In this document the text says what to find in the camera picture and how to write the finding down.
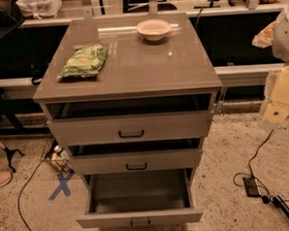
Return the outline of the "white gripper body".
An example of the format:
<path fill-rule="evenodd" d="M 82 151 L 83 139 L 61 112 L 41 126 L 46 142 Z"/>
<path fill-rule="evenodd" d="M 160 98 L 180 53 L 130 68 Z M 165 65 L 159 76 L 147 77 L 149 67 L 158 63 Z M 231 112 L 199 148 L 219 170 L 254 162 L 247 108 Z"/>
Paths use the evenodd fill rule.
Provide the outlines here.
<path fill-rule="evenodd" d="M 289 62 L 279 71 L 270 71 L 266 79 L 265 101 L 289 106 Z"/>

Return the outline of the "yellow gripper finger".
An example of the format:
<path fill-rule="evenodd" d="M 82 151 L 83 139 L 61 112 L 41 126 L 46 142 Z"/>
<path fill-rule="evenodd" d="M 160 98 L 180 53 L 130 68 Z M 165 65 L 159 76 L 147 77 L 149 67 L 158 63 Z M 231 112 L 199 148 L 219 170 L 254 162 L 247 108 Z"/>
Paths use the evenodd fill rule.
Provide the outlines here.
<path fill-rule="evenodd" d="M 275 129 L 289 116 L 289 106 L 265 101 L 261 105 L 259 115 L 260 119 L 258 122 L 262 129 Z"/>

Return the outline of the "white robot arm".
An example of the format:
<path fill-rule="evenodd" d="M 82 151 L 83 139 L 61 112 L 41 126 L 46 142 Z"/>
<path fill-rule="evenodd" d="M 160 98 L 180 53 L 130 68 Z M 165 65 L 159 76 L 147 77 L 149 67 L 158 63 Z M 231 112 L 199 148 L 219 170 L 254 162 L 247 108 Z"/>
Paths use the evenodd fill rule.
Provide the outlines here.
<path fill-rule="evenodd" d="M 273 56 L 283 61 L 279 71 L 269 71 L 265 99 L 260 110 L 260 126 L 275 129 L 289 116 L 289 5 L 252 40 L 257 48 L 273 48 Z"/>

